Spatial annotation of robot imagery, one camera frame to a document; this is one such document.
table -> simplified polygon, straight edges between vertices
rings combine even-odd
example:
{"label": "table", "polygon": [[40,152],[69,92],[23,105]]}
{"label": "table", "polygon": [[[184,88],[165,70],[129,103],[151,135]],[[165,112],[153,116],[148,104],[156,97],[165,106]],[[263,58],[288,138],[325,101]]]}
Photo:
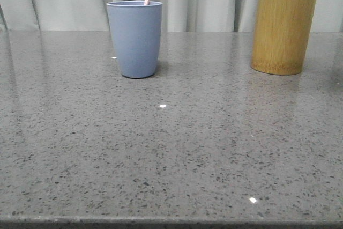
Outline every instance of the table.
{"label": "table", "polygon": [[343,34],[293,76],[252,39],[165,33],[130,79],[109,32],[1,32],[0,228],[343,228]]}

